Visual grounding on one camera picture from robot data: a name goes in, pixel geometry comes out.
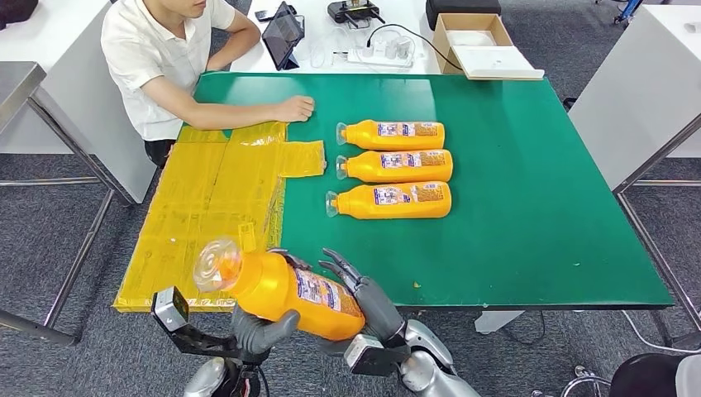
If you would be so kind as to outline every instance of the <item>man's arm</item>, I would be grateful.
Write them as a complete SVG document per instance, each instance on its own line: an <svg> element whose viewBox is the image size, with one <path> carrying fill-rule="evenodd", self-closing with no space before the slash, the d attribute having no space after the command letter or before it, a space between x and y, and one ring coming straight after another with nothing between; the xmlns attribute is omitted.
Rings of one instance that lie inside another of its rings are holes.
<svg viewBox="0 0 701 397"><path fill-rule="evenodd" d="M207 70L221 70L239 59L260 41L260 30L245 15L236 11L234 21L226 29L231 36L227 43L207 62Z"/></svg>
<svg viewBox="0 0 701 397"><path fill-rule="evenodd" d="M314 101L302 96L270 105L197 103L189 93L164 76L149 80L141 89L159 106L200 130L248 127L270 121L306 122L314 111Z"/></svg>

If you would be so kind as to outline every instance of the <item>tablet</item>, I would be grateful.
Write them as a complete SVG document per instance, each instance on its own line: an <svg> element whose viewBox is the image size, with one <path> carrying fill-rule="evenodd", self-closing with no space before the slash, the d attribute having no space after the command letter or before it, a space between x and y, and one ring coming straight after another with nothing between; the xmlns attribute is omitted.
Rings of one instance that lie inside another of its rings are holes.
<svg viewBox="0 0 701 397"><path fill-rule="evenodd" d="M268 48L277 70L297 67L292 57L292 50L304 37L294 12L286 2L282 2L273 20L263 32L263 43Z"/></svg>

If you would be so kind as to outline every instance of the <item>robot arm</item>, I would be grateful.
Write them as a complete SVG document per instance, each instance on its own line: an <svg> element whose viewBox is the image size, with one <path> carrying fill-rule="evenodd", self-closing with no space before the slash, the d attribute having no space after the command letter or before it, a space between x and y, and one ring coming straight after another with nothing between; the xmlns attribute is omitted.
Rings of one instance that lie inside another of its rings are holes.
<svg viewBox="0 0 701 397"><path fill-rule="evenodd" d="M418 397L479 397L453 367L446 345L426 325L407 321L404 338L411 356L399 366L402 383Z"/></svg>
<svg viewBox="0 0 701 397"><path fill-rule="evenodd" d="M361 275L336 252L323 251L332 261L319 261L320 265L346 284L365 315L363 333L340 350L345 350L344 358L352 373L387 376L398 369L403 384L417 397L479 397L457 375L451 353L435 333L417 320L405 321L376 282ZM290 265L308 266L286 251L283 254L289 257ZM188 323L188 304L175 287L154 295L151 313L180 351L215 357L190 380L185 397L259 395L259 365L270 348L288 337L299 321L297 312L286 313L279 322L271 323L236 308L233 334L210 336Z"/></svg>
<svg viewBox="0 0 701 397"><path fill-rule="evenodd" d="M367 334L356 336L344 354L352 373L387 376L398 367L402 382L418 397L479 397L457 375L451 353L435 333L417 320L404 321L379 285L343 256L323 252L333 262L319 264L343 280L365 314Z"/></svg>

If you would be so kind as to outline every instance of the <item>white shirt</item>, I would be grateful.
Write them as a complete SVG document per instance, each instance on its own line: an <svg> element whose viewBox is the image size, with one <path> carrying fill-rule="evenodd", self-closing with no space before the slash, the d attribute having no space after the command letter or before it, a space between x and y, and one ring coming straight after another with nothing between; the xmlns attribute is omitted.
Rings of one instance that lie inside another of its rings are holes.
<svg viewBox="0 0 701 397"><path fill-rule="evenodd" d="M209 59L212 27L227 29L236 11L224 0L207 0L199 18L185 20L185 40L161 26L143 0L119 0L107 11L102 46L126 114L145 141L176 139L183 121L141 90L164 76L192 93Z"/></svg>

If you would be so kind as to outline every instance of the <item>orange bottle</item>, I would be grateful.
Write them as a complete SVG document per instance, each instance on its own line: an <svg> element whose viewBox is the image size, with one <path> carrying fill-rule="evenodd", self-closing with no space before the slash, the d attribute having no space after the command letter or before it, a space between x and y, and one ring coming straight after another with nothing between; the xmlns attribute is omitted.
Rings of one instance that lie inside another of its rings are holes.
<svg viewBox="0 0 701 397"><path fill-rule="evenodd" d="M361 185L327 193L327 215L358 219L443 218L451 211L451 188L445 182Z"/></svg>
<svg viewBox="0 0 701 397"><path fill-rule="evenodd" d="M366 151L356 157L336 158L336 176L352 176L364 182L447 182L453 174L453 157L449 151Z"/></svg>
<svg viewBox="0 0 701 397"><path fill-rule="evenodd" d="M298 328L330 341L353 338L365 317L346 288L311 271L294 269L280 254L241 252L235 242L209 242L193 278L202 292L223 289L246 312L270 321L299 312Z"/></svg>
<svg viewBox="0 0 701 397"><path fill-rule="evenodd" d="M439 122L374 122L357 124L339 122L336 141L352 143L363 149L380 151L417 151L442 149L446 129Z"/></svg>

